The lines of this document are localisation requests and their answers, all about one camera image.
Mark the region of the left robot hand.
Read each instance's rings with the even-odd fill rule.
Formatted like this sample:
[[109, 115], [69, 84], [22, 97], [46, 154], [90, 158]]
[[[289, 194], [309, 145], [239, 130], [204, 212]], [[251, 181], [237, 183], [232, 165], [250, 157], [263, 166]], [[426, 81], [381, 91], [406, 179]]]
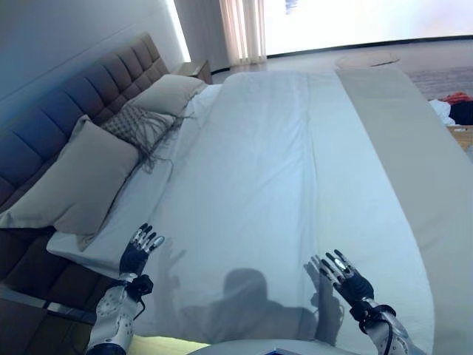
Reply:
[[165, 241], [164, 236], [157, 235], [153, 226], [144, 223], [130, 238], [119, 264], [121, 280], [139, 277], [145, 268], [149, 256]]

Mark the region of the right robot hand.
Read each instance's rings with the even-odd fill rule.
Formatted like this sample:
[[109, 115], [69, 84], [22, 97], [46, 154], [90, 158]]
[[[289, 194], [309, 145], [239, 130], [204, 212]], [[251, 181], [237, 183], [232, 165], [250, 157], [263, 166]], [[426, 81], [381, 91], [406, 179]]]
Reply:
[[374, 299], [371, 283], [363, 277], [354, 264], [338, 249], [326, 252], [325, 258], [315, 255], [304, 264], [310, 277], [328, 281], [340, 296], [351, 306]]

